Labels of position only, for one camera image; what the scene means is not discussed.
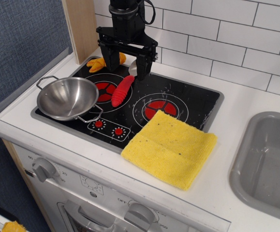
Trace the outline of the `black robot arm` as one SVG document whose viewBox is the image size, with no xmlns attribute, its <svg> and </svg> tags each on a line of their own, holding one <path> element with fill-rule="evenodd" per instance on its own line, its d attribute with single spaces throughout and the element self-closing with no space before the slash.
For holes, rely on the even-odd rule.
<svg viewBox="0 0 280 232">
<path fill-rule="evenodd" d="M 113 26 L 96 29 L 105 64 L 113 72 L 120 65 L 120 52 L 134 56 L 137 79 L 143 80 L 158 55 L 158 42 L 145 33 L 145 26 L 155 21 L 155 7 L 149 0 L 112 0 L 109 12 Z"/>
</svg>

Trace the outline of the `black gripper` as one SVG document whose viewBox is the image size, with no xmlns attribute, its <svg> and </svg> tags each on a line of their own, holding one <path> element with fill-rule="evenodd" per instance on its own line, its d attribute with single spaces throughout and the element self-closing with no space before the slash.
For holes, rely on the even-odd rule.
<svg viewBox="0 0 280 232">
<path fill-rule="evenodd" d="M 136 57 L 137 79 L 139 81 L 150 73 L 152 62 L 157 59 L 158 42 L 145 33 L 147 22 L 144 9 L 110 9 L 112 27 L 98 27 L 98 43 L 106 67 L 115 71 L 119 65 L 119 52 Z"/>
</svg>

